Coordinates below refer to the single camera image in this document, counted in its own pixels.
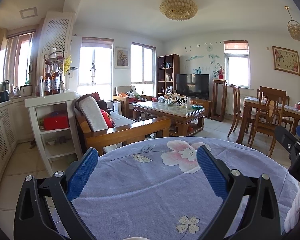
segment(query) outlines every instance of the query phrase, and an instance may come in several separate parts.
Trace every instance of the window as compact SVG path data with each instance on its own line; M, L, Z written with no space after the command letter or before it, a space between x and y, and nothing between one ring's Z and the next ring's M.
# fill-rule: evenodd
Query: window
M250 60L248 41L224 41L226 79L229 84L250 87Z
M105 101L112 100L112 39L82 38L78 93L98 92ZM92 64L95 65L93 77Z
M11 85L29 84L29 66L33 33L9 38L6 49L0 51L0 82Z
M154 95L155 84L155 47L132 43L131 45L131 85L141 94Z

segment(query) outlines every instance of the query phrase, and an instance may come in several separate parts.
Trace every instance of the yellow flowers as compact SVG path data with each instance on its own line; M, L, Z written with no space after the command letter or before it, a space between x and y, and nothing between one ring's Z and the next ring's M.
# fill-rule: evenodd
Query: yellow flowers
M71 61L71 55L66 58L64 68L63 68L63 73L66 74L66 72L70 69L70 64L72 63Z

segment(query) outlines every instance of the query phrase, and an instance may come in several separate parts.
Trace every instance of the sofa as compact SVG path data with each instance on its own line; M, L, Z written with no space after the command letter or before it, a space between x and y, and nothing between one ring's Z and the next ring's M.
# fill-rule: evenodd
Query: sofa
M115 95L113 96L114 101L119 101L121 103L122 115L125 117L133 117L133 102L129 102L129 98L120 97L121 93L127 93L127 91L137 94L136 88L134 86L121 86L115 88ZM151 101L152 96L141 95L144 100Z
M75 115L82 150L90 147L98 150L99 156L118 147L146 139L146 135L156 133L156 137L169 136L170 118L158 117L142 122L111 111L114 128L108 128L96 99L84 95L75 103Z

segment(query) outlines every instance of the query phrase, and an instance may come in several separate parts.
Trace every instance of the television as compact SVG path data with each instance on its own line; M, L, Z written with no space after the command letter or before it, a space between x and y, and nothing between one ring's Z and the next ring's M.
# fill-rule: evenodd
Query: television
M177 74L177 93L196 98L209 98L209 74Z

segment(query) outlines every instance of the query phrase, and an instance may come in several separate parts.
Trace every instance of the ceiling vent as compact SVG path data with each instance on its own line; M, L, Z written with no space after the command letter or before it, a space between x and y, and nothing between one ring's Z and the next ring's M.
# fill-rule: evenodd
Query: ceiling vent
M29 8L29 9L24 9L24 10L21 10L19 12L20 12L20 15L21 15L22 19L26 19L26 18L31 18L31 17L38 16L37 8L36 7Z

